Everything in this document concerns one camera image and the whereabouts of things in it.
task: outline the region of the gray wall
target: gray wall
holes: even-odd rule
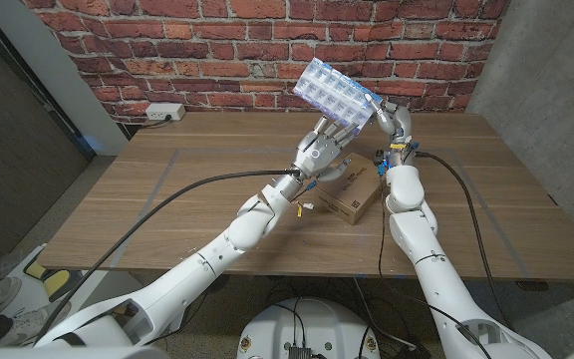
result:
[[[574,221],[574,1],[513,0],[466,109]]]
[[[574,221],[574,1],[511,1],[466,111],[487,118]],[[517,331],[553,358],[573,353],[574,283],[511,284],[499,283],[500,299]]]

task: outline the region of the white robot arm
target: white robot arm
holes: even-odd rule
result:
[[[373,99],[367,100],[372,107],[380,109],[380,104]],[[427,303],[468,329],[466,331],[445,315],[431,311],[446,357],[485,358],[486,354],[470,338],[472,334],[491,358],[551,358],[537,344],[506,328],[475,304],[437,241],[437,221],[425,201],[419,172],[413,166],[414,157],[410,154],[409,111],[387,104],[384,111],[380,109],[376,113],[381,128],[391,139],[391,150],[386,153],[385,163],[388,165],[387,185],[391,190],[386,204],[391,214],[392,236],[414,265]]]
[[[164,274],[151,285],[109,299],[72,315],[50,330],[36,346],[140,346],[149,343],[169,328],[179,328],[185,308],[220,274],[229,268],[261,238],[271,232],[303,185],[311,178],[336,177],[344,168],[330,169],[330,163],[355,136],[354,127],[341,129],[322,117],[298,145],[292,170],[299,175],[284,175],[274,186],[267,185],[238,211],[236,219],[216,239]],[[118,309],[133,314],[125,324],[111,315]]]

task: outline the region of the brown box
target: brown box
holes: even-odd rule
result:
[[[351,153],[351,162],[343,175],[332,182],[316,186],[316,198],[348,224],[355,224],[379,193],[381,181],[373,162]]]

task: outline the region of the electrical outlet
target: electrical outlet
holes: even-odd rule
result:
[[[173,121],[179,121],[185,115],[185,107],[182,104],[149,104],[145,113],[152,121],[163,121],[167,115]]]

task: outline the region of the pill organizer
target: pill organizer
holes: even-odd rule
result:
[[[356,124],[357,132],[374,112],[365,100],[365,94],[378,103],[382,101],[380,96],[316,58],[300,76],[294,93],[343,125]]]

